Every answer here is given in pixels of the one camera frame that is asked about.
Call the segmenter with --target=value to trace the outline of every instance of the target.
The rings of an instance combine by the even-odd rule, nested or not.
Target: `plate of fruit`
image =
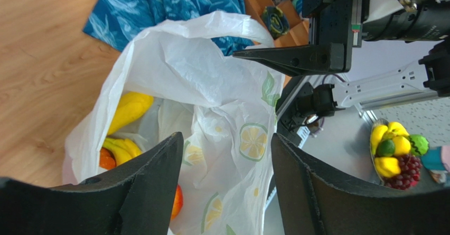
[[[372,126],[371,156],[383,186],[399,190],[416,186],[422,168],[420,157],[428,149],[424,136],[410,135],[399,122],[379,119]]]

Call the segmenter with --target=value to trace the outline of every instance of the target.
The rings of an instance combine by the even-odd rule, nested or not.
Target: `blue patterned fabric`
[[[83,31],[122,51],[143,29],[164,20],[189,20],[217,10],[245,13],[243,0],[99,0]],[[224,55],[253,45],[237,37],[212,39]]]

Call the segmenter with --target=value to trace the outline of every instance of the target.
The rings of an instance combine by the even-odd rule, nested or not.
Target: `red grapes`
[[[400,190],[415,186],[420,181],[420,169],[422,168],[420,158],[408,154],[397,157],[397,159],[401,173],[392,178],[385,178],[385,186]]]

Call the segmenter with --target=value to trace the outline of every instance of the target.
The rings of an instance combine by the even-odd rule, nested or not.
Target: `plastic bag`
[[[142,92],[156,97],[155,103],[117,134],[149,149],[175,131],[183,133],[184,206],[171,222],[174,234],[262,234],[273,174],[269,140],[284,76],[224,57],[210,40],[222,36],[273,46],[249,16],[224,12],[165,21],[138,34],[115,63],[93,111],[67,137],[63,182],[99,173],[99,151],[120,96]]]

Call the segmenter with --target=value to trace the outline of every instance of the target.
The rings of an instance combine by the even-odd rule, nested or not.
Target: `wooden table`
[[[97,0],[0,0],[0,176],[61,184],[64,140],[119,52],[82,32]]]

